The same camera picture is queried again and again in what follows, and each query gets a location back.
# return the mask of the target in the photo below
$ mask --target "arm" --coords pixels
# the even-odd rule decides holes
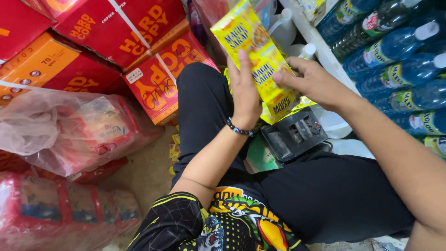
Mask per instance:
[[[393,188],[417,219],[407,250],[446,245],[446,163],[316,62],[291,58],[303,77],[274,75],[341,115],[366,144]]]
[[[252,80],[251,62],[246,51],[239,51],[240,72],[228,58],[234,115],[232,124],[242,130],[252,130],[262,112],[259,93]],[[233,132],[227,125],[186,166],[170,193],[189,192],[208,209],[215,187],[234,161],[247,136]]]

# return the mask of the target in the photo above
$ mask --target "finger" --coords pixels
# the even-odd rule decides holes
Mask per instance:
[[[227,56],[226,57],[226,64],[227,68],[229,70],[229,80],[231,80],[231,84],[237,84],[240,82],[240,72],[239,69],[237,69],[237,66],[235,66],[234,61]]]
[[[296,77],[291,73],[284,73],[276,71],[273,74],[273,80],[275,83],[281,86],[289,86],[302,93],[305,93],[308,89],[308,81],[304,78]]]
[[[239,50],[239,63],[240,63],[240,84],[251,84],[251,61],[249,60],[248,52],[245,50]]]
[[[289,64],[289,66],[295,70],[298,70],[299,72],[305,73],[308,66],[311,65],[313,62],[307,59],[301,59],[298,57],[288,57],[286,59],[286,62]]]

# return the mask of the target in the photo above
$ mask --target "green item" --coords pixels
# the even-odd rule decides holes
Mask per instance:
[[[254,135],[249,145],[246,161],[254,173],[279,169],[261,134]]]

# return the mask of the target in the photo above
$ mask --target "person's left hand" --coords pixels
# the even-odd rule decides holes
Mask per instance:
[[[239,50],[240,71],[230,57],[227,58],[231,80],[234,115],[232,124],[242,130],[252,130],[262,114],[262,103],[252,79],[251,61],[248,53]]]

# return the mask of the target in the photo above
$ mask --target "black device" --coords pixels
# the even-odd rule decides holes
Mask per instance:
[[[328,139],[309,107],[274,125],[264,125],[260,131],[273,156],[282,162],[290,161]]]

